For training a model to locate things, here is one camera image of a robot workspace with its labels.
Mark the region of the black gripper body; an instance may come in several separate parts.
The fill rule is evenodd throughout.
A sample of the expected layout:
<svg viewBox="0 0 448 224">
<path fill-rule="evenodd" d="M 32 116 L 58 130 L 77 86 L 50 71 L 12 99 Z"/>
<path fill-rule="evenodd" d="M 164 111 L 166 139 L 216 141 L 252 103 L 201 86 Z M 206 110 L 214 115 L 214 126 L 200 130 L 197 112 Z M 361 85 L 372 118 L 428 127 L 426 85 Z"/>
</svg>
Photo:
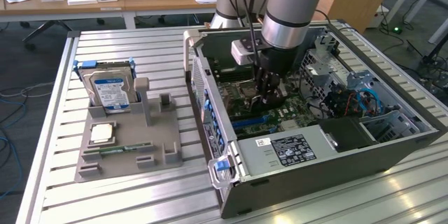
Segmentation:
<svg viewBox="0 0 448 224">
<path fill-rule="evenodd" d="M 262 70 L 282 77 L 292 69 L 297 53 L 297 48 L 280 49 L 272 47 L 264 49 L 258 55 L 258 66 Z"/>
</svg>

